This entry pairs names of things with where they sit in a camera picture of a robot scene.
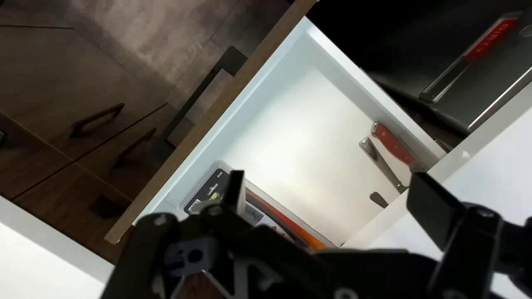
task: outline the knife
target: knife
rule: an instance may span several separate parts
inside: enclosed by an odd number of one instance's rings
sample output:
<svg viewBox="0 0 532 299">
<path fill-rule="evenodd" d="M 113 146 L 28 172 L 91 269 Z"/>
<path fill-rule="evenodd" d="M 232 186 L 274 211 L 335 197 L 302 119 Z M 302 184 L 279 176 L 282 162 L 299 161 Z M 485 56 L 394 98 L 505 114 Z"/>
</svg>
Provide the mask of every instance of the knife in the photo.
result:
<svg viewBox="0 0 532 299">
<path fill-rule="evenodd" d="M 400 179 L 394 174 L 394 171 L 389 167 L 385 159 L 380 156 L 377 147 L 372 144 L 369 138 L 364 138 L 360 141 L 360 147 L 365 151 L 365 154 L 377 164 L 377 167 L 384 172 L 384 176 L 394 184 L 394 187 L 399 192 L 405 191 L 405 186 L 400 182 Z"/>
<path fill-rule="evenodd" d="M 390 154 L 412 169 L 415 162 L 414 156 L 389 128 L 385 128 L 382 123 L 374 123 L 370 134 L 375 136 Z"/>
</svg>

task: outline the screw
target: screw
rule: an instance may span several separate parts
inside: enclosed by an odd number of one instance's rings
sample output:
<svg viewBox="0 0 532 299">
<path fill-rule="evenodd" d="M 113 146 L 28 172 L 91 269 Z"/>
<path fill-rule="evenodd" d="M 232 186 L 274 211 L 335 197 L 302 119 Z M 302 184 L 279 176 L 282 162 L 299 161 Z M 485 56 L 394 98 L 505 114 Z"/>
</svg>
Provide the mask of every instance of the screw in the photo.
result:
<svg viewBox="0 0 532 299">
<path fill-rule="evenodd" d="M 359 299 L 359 295 L 349 287 L 339 287 L 334 290 L 334 299 Z"/>
<path fill-rule="evenodd" d="M 153 224 L 163 226 L 163 224 L 166 224 L 166 221 L 167 221 L 166 214 L 161 214 L 161 216 L 154 217 Z"/>
<path fill-rule="evenodd" d="M 457 290 L 457 289 L 445 289 L 442 292 L 442 297 L 443 299 L 467 299 L 467 295 L 463 292 Z"/>
<path fill-rule="evenodd" d="M 219 216 L 222 212 L 221 206 L 211 206 L 209 214 L 211 216 Z"/>
</svg>

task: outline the metal handle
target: metal handle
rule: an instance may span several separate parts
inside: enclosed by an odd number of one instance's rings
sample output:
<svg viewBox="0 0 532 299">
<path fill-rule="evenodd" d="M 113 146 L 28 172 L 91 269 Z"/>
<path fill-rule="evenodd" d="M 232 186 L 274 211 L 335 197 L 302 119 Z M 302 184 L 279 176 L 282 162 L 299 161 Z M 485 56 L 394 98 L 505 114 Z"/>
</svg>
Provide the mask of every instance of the metal handle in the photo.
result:
<svg viewBox="0 0 532 299">
<path fill-rule="evenodd" d="M 126 161 L 126 156 L 138 146 L 141 144 L 143 141 L 149 141 L 153 138 L 153 134 L 156 133 L 156 128 L 146 131 L 143 136 L 139 136 L 134 142 L 131 142 L 126 149 L 123 149 L 116 161 L 114 161 L 114 166 L 113 167 L 121 167 Z"/>
<path fill-rule="evenodd" d="M 384 172 L 384 176 L 394 184 L 394 187 L 399 192 L 405 191 L 405 186 L 400 182 L 400 179 L 394 174 L 394 171 L 389 167 L 389 164 L 384 161 L 377 147 L 372 144 L 369 138 L 364 138 L 360 142 L 360 147 L 364 152 L 377 164 L 377 167 Z"/>
<path fill-rule="evenodd" d="M 93 121 L 96 121 L 96 119 L 99 119 L 99 118 L 103 118 L 103 116 L 106 116 L 106 114 L 111 114 L 111 119 L 116 118 L 116 116 L 121 113 L 123 106 L 124 106 L 124 103 L 119 103 L 119 104 L 109 106 L 109 108 L 106 108 L 106 109 L 101 109 L 101 111 L 98 111 L 98 113 L 94 113 L 94 114 L 89 114 L 89 116 L 86 116 L 86 118 L 83 118 L 83 119 L 74 121 L 74 123 L 71 124 L 69 138 L 81 136 L 83 128 L 84 128 L 86 124 L 89 124 L 89 123 L 93 123 Z"/>
<path fill-rule="evenodd" d="M 163 154 L 161 161 L 164 161 L 169 152 L 174 149 L 172 144 L 166 141 L 166 138 L 172 133 L 172 129 L 184 119 L 186 113 L 196 104 L 202 91 L 212 83 L 216 74 L 224 69 L 231 76 L 237 73 L 237 69 L 246 63 L 247 56 L 242 54 L 239 49 L 234 46 L 229 46 L 216 61 L 216 64 L 211 68 L 211 71 L 202 78 L 202 81 L 197 84 L 194 93 L 186 99 L 186 103 L 181 106 L 181 109 L 172 116 L 172 119 L 167 123 L 164 131 L 159 134 L 159 139 L 156 146 L 159 147 L 158 151 Z"/>
</svg>

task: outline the wooden cabinet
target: wooden cabinet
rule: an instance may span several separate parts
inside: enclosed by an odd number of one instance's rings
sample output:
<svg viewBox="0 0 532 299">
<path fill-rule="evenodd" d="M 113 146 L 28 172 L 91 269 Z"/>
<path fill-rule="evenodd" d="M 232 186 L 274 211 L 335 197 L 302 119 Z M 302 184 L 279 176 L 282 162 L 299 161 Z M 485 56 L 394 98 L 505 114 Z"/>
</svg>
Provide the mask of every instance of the wooden cabinet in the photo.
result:
<svg viewBox="0 0 532 299">
<path fill-rule="evenodd" d="M 0 113 L 0 194 L 15 197 L 64 167 L 69 159 Z"/>
<path fill-rule="evenodd" d="M 104 234 L 161 164 L 167 89 L 69 28 L 0 26 L 0 44 L 0 194 L 116 260 Z"/>
<path fill-rule="evenodd" d="M 164 103 L 164 91 L 64 28 L 0 26 L 0 109 L 69 157 L 79 157 Z M 73 126 L 111 109 L 71 136 Z"/>
<path fill-rule="evenodd" d="M 154 139 L 161 134 L 174 113 L 174 108 L 164 104 L 146 116 L 146 119 L 86 154 L 79 159 L 79 164 L 134 199 L 159 167 L 161 161 L 154 156 L 156 151 L 153 147 Z M 181 138 L 191 128 L 189 121 L 184 121 L 182 124 L 184 128 L 179 129 Z"/>
</svg>

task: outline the white surface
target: white surface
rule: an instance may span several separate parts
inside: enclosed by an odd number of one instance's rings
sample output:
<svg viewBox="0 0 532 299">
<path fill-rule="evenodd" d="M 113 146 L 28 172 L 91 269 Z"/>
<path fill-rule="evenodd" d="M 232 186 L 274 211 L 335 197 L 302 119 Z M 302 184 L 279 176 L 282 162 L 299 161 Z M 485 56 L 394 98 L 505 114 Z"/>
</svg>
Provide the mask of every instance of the white surface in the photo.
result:
<svg viewBox="0 0 532 299">
<path fill-rule="evenodd" d="M 0 297 L 94 299 L 111 264 L 0 197 Z"/>
<path fill-rule="evenodd" d="M 515 224 L 532 216 L 530 96 L 532 84 L 430 169 L 430 176 L 460 201 L 483 204 Z M 407 247 L 440 257 L 440 250 L 405 211 L 405 194 L 344 245 Z M 525 297 L 505 275 L 495 275 L 493 289 L 503 297 Z"/>
<path fill-rule="evenodd" d="M 171 204 L 179 219 L 212 164 L 246 177 L 304 222 L 340 244 L 397 191 L 360 151 L 372 121 L 410 146 L 420 164 L 443 151 L 309 20 L 282 41 L 143 214 Z"/>
</svg>

